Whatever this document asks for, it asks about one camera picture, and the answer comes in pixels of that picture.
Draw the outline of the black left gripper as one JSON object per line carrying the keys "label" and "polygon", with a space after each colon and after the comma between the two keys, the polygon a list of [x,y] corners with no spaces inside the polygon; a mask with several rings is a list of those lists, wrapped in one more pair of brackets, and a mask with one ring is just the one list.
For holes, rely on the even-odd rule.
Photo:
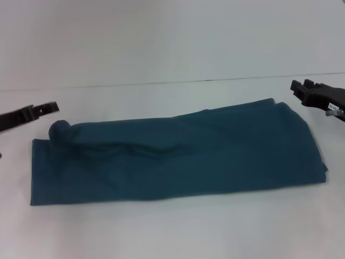
{"label": "black left gripper", "polygon": [[0,131],[6,131],[20,125],[26,124],[30,121],[39,119],[44,115],[59,112],[59,107],[56,102],[30,105],[21,109],[1,114]]}

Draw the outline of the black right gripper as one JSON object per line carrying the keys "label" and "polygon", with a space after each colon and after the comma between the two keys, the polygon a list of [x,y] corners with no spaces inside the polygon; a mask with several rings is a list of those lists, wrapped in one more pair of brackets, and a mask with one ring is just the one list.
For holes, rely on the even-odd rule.
{"label": "black right gripper", "polygon": [[344,113],[344,89],[315,83],[305,79],[304,83],[293,80],[290,90],[304,106],[324,111],[340,110]]}

